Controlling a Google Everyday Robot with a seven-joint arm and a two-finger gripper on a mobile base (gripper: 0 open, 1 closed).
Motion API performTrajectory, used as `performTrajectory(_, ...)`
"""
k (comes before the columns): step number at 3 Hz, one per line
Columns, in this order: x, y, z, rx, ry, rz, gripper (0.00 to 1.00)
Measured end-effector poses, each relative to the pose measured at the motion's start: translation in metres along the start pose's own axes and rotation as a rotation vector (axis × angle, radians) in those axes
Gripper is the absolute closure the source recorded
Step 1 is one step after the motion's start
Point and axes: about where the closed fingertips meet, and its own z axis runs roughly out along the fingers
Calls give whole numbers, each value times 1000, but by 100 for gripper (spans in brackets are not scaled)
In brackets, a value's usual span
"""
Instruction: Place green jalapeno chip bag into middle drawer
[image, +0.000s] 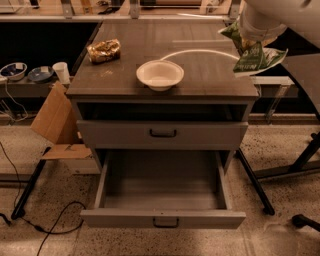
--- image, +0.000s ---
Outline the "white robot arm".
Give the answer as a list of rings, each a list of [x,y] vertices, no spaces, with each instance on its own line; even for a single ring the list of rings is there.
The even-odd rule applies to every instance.
[[[288,27],[320,47],[320,0],[244,0],[241,36],[252,41],[274,39]]]

